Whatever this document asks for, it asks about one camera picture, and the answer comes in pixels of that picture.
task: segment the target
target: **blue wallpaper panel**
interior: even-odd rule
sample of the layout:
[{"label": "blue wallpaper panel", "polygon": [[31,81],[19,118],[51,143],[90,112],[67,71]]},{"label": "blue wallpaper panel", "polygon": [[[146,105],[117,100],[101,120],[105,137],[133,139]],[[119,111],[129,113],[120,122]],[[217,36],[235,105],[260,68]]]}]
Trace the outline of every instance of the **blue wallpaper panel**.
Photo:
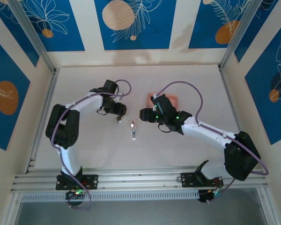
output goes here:
[{"label": "blue wallpaper panel", "polygon": [[69,0],[23,0],[20,3],[47,51],[84,51]]},{"label": "blue wallpaper panel", "polygon": [[271,144],[281,140],[281,28],[245,77]]},{"label": "blue wallpaper panel", "polygon": [[189,48],[225,48],[249,0],[202,0]]},{"label": "blue wallpaper panel", "polygon": [[4,4],[2,1],[0,1],[0,18],[4,22],[5,26],[9,29],[10,33],[14,36],[16,41],[19,43],[20,47],[30,59],[31,63],[36,66],[39,59],[38,53],[19,25],[17,19],[10,11],[8,5]]},{"label": "blue wallpaper panel", "polygon": [[7,149],[30,81],[0,45],[0,148]]},{"label": "blue wallpaper panel", "polygon": [[260,31],[268,16],[271,14],[272,9],[275,7],[277,2],[278,0],[262,1],[259,9],[257,10],[250,25],[248,26],[247,31],[245,32],[243,38],[241,39],[235,50],[235,55],[238,62],[240,62],[240,60],[243,58],[244,54],[250,47],[251,43]]},{"label": "blue wallpaper panel", "polygon": [[169,48],[176,0],[95,0],[95,5],[105,50]]}]

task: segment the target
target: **white table surface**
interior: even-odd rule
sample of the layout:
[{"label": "white table surface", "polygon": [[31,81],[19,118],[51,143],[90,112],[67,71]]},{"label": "white table surface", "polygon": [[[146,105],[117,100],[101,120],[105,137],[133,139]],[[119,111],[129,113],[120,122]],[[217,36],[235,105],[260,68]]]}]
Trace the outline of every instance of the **white table surface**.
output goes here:
[{"label": "white table surface", "polygon": [[[80,121],[79,138],[75,144],[84,168],[141,168],[199,165],[220,152],[212,146],[178,133],[165,134],[157,124],[139,119],[146,107],[147,95],[160,91],[172,81],[187,81],[202,93],[204,105],[199,119],[226,131],[237,132],[217,65],[138,66],[138,67],[64,67],[61,68],[49,115],[55,104],[68,104],[83,97],[93,88],[102,87],[105,80],[126,79],[132,92],[121,102],[127,106],[128,119],[122,124],[116,115],[102,116],[96,112]],[[120,90],[128,91],[124,82]],[[174,84],[164,93],[178,96],[178,110],[196,114],[199,95],[186,84]],[[131,120],[136,121],[137,139],[131,139]],[[37,150],[36,169],[59,169],[57,152],[43,133]]]}]

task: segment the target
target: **orange circle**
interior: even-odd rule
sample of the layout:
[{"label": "orange circle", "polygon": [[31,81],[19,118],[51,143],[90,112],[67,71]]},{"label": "orange circle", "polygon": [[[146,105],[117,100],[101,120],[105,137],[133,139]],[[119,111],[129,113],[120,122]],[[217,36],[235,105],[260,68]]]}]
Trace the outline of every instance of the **orange circle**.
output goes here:
[{"label": "orange circle", "polygon": [[270,91],[270,94],[268,96],[270,98],[270,101],[275,103],[279,100],[279,91],[277,91],[276,89],[273,89]]},{"label": "orange circle", "polygon": [[132,36],[130,37],[130,40],[135,41],[135,40],[136,40],[136,36],[135,36],[135,35],[132,35]]},{"label": "orange circle", "polygon": [[42,34],[46,37],[46,38],[52,38],[53,37],[53,32],[49,29],[43,29],[42,30]]},{"label": "orange circle", "polygon": [[215,41],[218,44],[224,45],[229,44],[232,35],[234,34],[237,26],[239,24],[238,20],[231,21],[225,25],[223,25],[215,35]]},{"label": "orange circle", "polygon": [[19,93],[15,85],[10,81],[1,81],[0,82],[0,111],[5,115],[12,115],[15,113],[18,107],[18,103],[19,103]]}]

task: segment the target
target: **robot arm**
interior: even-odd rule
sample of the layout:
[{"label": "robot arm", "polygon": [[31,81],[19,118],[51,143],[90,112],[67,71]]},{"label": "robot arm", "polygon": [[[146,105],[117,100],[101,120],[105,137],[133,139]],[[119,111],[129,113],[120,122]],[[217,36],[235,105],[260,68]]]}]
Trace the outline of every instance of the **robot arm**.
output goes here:
[{"label": "robot arm", "polygon": [[103,87],[92,89],[85,97],[82,98],[83,101],[67,105],[57,104],[53,107],[48,126],[46,128],[46,136],[50,140],[52,139],[54,129],[58,120],[61,118],[61,115],[70,108],[70,110],[62,118],[65,122],[63,124],[59,124],[53,142],[58,149],[58,153],[61,156],[60,158],[63,160],[61,175],[57,177],[59,183],[62,183],[62,187],[67,186],[66,189],[70,189],[71,186],[76,184],[70,174],[75,178],[79,178],[79,180],[83,182],[82,168],[74,149],[74,144],[78,139],[80,119],[83,119],[93,111],[98,112],[100,110],[104,110],[106,114],[111,113],[118,115],[118,122],[121,122],[124,119],[126,106],[118,102],[121,99],[120,95],[123,93],[118,91],[117,97],[115,98],[111,98],[110,95],[104,94],[114,94],[116,89],[118,89],[118,85],[113,81],[107,80]]},{"label": "robot arm", "polygon": [[157,122],[159,125],[167,126],[172,132],[199,138],[223,153],[222,157],[204,161],[198,167],[196,177],[202,187],[206,185],[206,180],[225,175],[243,181],[258,163],[246,150],[231,140],[232,138],[240,142],[260,159],[260,155],[247,133],[241,131],[239,134],[234,134],[199,120],[196,121],[196,118],[188,112],[177,112],[165,95],[152,97],[151,100],[154,108],[145,108],[140,111],[142,121]]}]

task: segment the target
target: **beige circle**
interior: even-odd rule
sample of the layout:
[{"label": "beige circle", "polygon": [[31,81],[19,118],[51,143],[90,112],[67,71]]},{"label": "beige circle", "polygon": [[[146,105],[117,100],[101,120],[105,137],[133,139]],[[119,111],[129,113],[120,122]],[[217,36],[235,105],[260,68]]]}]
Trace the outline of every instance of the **beige circle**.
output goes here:
[{"label": "beige circle", "polygon": [[112,30],[123,30],[134,22],[131,7],[122,0],[109,2],[102,11],[103,21]]},{"label": "beige circle", "polygon": [[132,35],[132,36],[130,37],[130,40],[135,41],[135,40],[136,40],[136,36],[135,36],[135,35]]},{"label": "beige circle", "polygon": [[0,2],[2,2],[3,4],[7,4],[6,0],[0,0]]},{"label": "beige circle", "polygon": [[203,4],[205,5],[209,5],[211,2],[213,2],[213,0],[203,0]]}]

